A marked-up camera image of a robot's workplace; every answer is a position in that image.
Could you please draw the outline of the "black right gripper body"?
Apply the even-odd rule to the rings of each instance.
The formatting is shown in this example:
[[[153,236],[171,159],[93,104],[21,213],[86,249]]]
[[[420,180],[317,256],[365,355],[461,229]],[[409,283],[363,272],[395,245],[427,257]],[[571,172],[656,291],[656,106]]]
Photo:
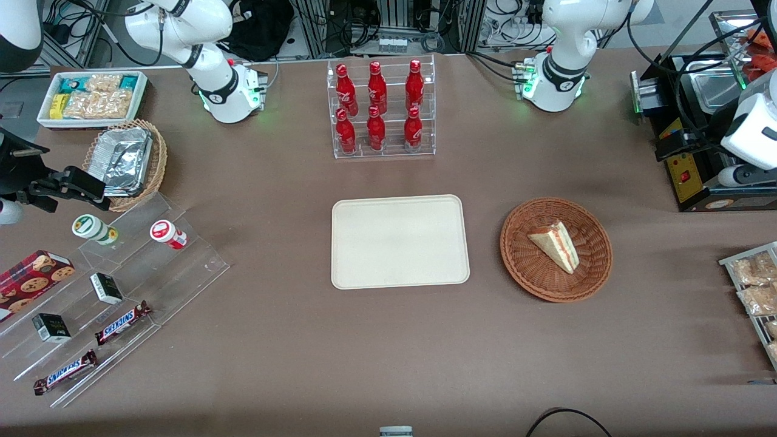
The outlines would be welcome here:
[[[1,196],[15,202],[18,191],[25,191],[34,181],[49,177],[50,169],[45,166],[42,154],[50,149],[37,146],[3,127],[1,137]]]

